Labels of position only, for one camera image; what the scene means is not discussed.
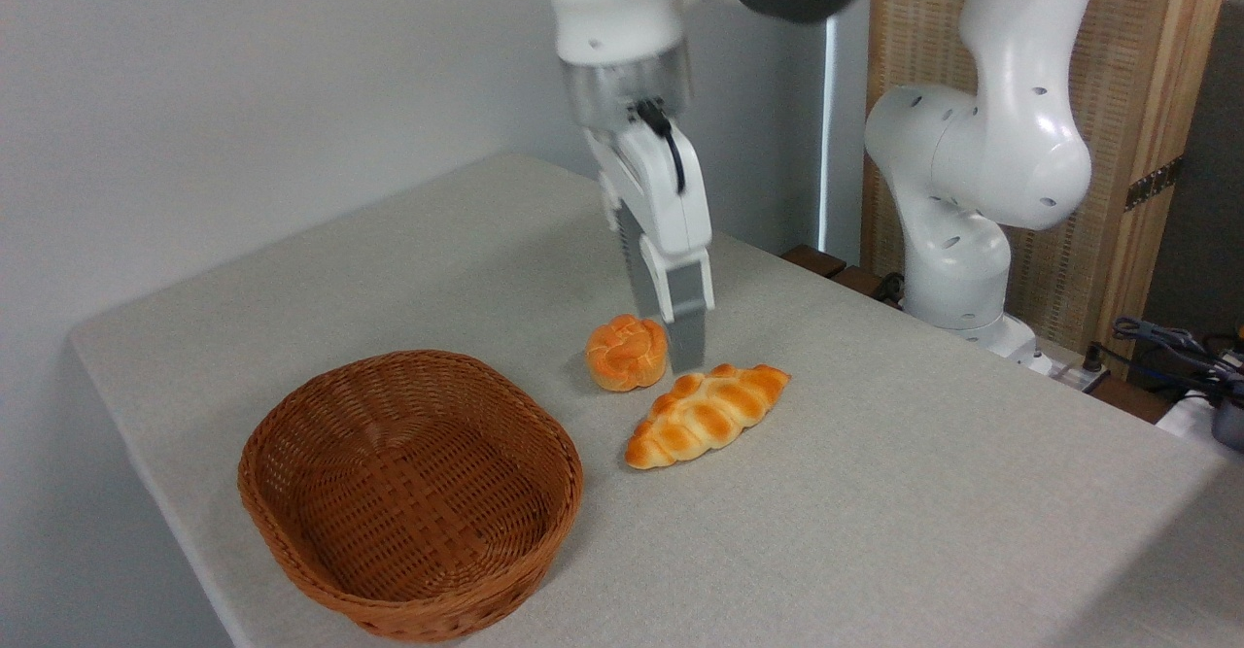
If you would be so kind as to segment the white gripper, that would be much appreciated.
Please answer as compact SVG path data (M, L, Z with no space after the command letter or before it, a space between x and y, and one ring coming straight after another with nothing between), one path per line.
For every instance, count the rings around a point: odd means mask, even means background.
M617 235L639 318L664 320L657 285L643 254L666 272L672 318L666 321L674 373L698 372L707 354L707 315L714 308L708 248L712 223L702 164L675 122L659 136L643 121L622 133L586 127L588 146L605 170L605 187L620 201Z

